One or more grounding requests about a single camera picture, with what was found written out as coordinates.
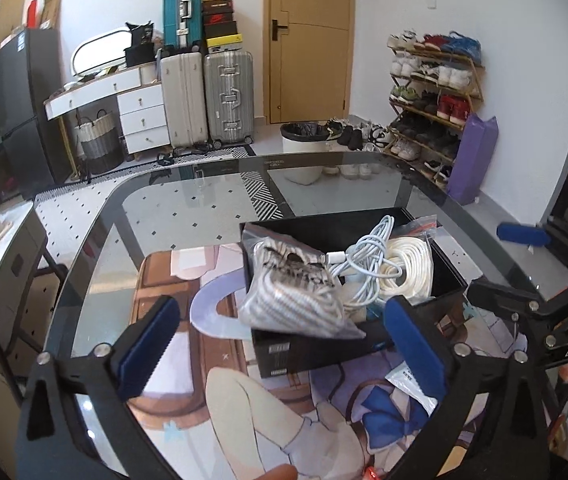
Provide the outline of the person's left hand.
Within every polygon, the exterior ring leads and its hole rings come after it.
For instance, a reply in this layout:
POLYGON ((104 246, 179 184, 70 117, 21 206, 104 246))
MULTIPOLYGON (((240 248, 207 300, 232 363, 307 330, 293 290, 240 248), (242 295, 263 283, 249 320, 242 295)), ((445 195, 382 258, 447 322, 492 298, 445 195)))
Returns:
POLYGON ((262 467, 248 468, 246 476, 256 480, 297 480, 298 471, 293 465, 280 464, 270 470, 264 470, 262 467))

